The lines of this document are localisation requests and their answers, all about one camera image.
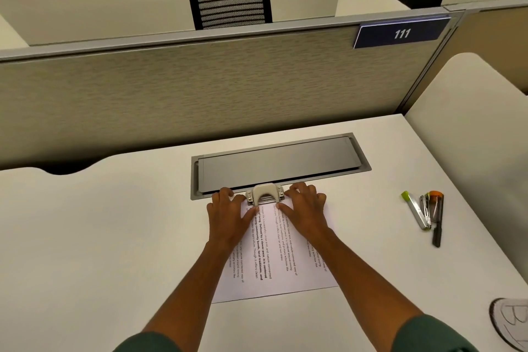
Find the person's left hand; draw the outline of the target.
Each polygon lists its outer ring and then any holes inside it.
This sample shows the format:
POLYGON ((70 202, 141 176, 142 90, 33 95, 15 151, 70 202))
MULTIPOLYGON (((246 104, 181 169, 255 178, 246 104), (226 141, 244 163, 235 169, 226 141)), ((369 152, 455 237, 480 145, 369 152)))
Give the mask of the person's left hand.
POLYGON ((207 249, 221 254, 229 254, 241 241, 247 229, 241 228, 242 205, 246 201, 244 195, 234 195, 228 212, 220 211, 220 191, 212 195, 215 204, 215 218, 209 223, 207 249))

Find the person's right hand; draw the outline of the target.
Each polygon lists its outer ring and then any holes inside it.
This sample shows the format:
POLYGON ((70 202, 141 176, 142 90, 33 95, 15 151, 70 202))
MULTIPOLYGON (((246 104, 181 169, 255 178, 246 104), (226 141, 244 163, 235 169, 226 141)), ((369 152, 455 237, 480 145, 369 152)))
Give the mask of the person's right hand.
POLYGON ((310 204, 294 204, 294 184, 285 192, 285 195, 291 200, 292 208, 296 212, 296 220, 291 221, 294 228, 310 242, 315 249, 320 249, 336 238, 336 234, 328 226, 325 216, 320 214, 317 195, 319 193, 314 185, 308 185, 310 188, 310 204))

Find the printed white paper sheet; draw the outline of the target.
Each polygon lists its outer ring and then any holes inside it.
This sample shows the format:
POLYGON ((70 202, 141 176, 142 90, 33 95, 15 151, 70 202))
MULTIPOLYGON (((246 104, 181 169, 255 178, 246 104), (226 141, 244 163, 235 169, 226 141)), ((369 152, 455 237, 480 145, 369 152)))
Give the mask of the printed white paper sheet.
POLYGON ((326 263, 275 202, 259 206, 224 266, 213 303, 337 286, 326 263))

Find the person's left forearm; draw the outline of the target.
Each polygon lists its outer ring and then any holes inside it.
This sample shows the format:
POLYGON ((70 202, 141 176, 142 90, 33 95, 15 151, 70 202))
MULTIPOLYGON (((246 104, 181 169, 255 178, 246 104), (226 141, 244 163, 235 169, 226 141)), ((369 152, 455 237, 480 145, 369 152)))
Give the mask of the person's left forearm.
POLYGON ((150 319, 143 332, 168 336, 183 347, 200 343, 213 296, 238 241, 209 240, 197 261, 150 319))

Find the person's right forearm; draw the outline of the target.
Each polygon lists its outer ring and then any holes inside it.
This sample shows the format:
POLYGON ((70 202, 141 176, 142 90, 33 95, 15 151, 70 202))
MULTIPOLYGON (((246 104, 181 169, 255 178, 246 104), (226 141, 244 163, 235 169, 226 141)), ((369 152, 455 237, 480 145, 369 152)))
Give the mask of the person's right forearm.
POLYGON ((330 228, 308 237, 326 262, 361 328, 373 343, 392 343, 398 330, 422 311, 330 228))

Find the beige hole punch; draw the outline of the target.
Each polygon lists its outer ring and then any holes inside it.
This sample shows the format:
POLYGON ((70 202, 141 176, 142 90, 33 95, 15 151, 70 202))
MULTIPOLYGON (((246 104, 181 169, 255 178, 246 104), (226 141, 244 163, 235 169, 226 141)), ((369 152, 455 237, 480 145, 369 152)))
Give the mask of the beige hole punch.
POLYGON ((285 199, 282 185, 262 183, 246 191, 246 202, 249 206, 259 206, 268 203, 279 203, 285 199))

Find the white tool with green tip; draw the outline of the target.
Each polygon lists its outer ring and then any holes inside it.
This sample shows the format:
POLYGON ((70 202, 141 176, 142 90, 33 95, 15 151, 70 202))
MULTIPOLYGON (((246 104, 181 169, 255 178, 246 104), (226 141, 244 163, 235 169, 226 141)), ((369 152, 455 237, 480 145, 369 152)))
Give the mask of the white tool with green tip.
POLYGON ((427 216, 424 214, 419 202, 415 199, 415 197, 412 194, 410 194, 408 191, 402 192, 401 197, 409 206, 413 214, 413 217, 416 220, 419 228, 424 231, 430 230, 431 229, 430 218, 427 218, 427 216))

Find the silver staple remover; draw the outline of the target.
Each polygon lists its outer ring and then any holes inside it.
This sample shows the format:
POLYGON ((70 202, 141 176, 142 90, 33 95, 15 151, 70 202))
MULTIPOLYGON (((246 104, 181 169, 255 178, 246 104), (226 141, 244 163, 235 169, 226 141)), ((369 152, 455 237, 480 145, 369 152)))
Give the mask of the silver staple remover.
POLYGON ((429 210, 430 202, 429 202, 428 193, 420 196, 419 204, 420 204, 420 209, 421 209, 421 212, 424 216, 424 220, 426 223, 426 229, 431 229, 432 221, 431 221, 430 210, 429 210))

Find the beige desk partition panel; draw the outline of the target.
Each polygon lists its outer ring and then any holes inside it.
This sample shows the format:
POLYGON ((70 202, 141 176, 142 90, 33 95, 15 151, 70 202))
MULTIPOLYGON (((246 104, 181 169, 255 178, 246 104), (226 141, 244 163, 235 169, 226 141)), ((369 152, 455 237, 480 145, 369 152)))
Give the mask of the beige desk partition panel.
POLYGON ((0 51, 0 170, 390 115, 455 24, 445 8, 0 51), (360 25, 451 18, 354 49, 360 25))
POLYGON ((445 63, 474 53, 528 95, 528 0, 449 4, 455 24, 440 43, 395 113, 406 113, 445 63))

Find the black pen with orange cap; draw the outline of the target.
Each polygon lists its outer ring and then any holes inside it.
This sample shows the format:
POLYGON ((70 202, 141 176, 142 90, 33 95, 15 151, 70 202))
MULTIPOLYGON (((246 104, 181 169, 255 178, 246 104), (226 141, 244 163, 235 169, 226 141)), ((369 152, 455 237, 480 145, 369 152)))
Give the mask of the black pen with orange cap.
POLYGON ((432 190, 428 192, 428 196, 431 222, 434 224, 432 245, 436 248, 440 248, 442 236, 442 219, 444 212, 444 195, 437 190, 432 190))

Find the green left shirt sleeve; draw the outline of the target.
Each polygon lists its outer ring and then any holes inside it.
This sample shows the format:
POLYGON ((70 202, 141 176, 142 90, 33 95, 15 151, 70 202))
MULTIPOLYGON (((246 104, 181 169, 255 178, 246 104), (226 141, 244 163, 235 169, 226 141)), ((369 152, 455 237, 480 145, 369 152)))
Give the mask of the green left shirt sleeve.
POLYGON ((182 350, 168 336, 148 331, 125 339, 112 352, 182 352, 182 350))

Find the green shirt sleeve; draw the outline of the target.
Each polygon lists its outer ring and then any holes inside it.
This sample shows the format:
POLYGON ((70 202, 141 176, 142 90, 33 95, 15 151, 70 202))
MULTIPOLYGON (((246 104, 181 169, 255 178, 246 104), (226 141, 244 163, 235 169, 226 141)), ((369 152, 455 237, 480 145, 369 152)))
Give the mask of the green shirt sleeve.
POLYGON ((479 352, 452 327, 431 315, 409 319, 398 330, 391 352, 479 352))
POLYGON ((148 331, 125 339, 112 352, 182 352, 182 350, 168 336, 148 331))

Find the green right shirt sleeve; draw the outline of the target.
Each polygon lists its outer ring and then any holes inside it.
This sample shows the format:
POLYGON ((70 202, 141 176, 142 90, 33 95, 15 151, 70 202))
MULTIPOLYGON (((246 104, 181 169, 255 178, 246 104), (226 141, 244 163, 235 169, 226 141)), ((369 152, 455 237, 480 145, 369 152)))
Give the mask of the green right shirt sleeve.
POLYGON ((398 330, 391 352, 479 352, 452 327, 431 315, 409 319, 398 330))

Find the dark blue number sign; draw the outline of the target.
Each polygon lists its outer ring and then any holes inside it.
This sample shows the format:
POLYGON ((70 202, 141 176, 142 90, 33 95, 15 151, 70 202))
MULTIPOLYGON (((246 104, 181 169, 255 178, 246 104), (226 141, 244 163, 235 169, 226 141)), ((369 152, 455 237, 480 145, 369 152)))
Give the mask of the dark blue number sign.
POLYGON ((360 25, 354 49, 437 40, 450 22, 448 16, 433 16, 360 25))

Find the white sneaker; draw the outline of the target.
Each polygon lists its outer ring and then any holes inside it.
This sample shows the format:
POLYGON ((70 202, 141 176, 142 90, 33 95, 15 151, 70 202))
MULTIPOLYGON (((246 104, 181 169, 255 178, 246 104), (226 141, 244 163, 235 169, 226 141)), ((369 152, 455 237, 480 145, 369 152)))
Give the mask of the white sneaker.
POLYGON ((498 335, 518 352, 528 352, 528 299, 497 298, 489 306, 498 335))

